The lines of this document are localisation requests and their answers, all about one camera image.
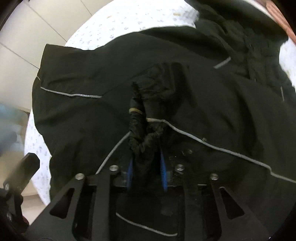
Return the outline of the black hooded jacket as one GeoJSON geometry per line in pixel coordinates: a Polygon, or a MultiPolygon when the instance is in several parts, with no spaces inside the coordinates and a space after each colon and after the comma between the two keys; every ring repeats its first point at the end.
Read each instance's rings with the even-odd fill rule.
{"type": "Polygon", "coordinates": [[[295,240],[295,89],[281,42],[239,22],[234,1],[190,1],[194,28],[120,36],[95,50],[46,45],[33,85],[51,151],[51,201],[77,174],[132,174],[116,193],[111,240],[162,240],[177,216],[161,155],[229,154],[232,191],[269,232],[295,240]]]}

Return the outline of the white wardrobe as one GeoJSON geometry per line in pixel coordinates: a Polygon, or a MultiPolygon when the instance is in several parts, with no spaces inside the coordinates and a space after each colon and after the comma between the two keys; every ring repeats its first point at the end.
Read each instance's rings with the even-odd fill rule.
{"type": "Polygon", "coordinates": [[[46,44],[65,45],[108,1],[22,1],[1,29],[1,103],[25,111],[46,44]]]}

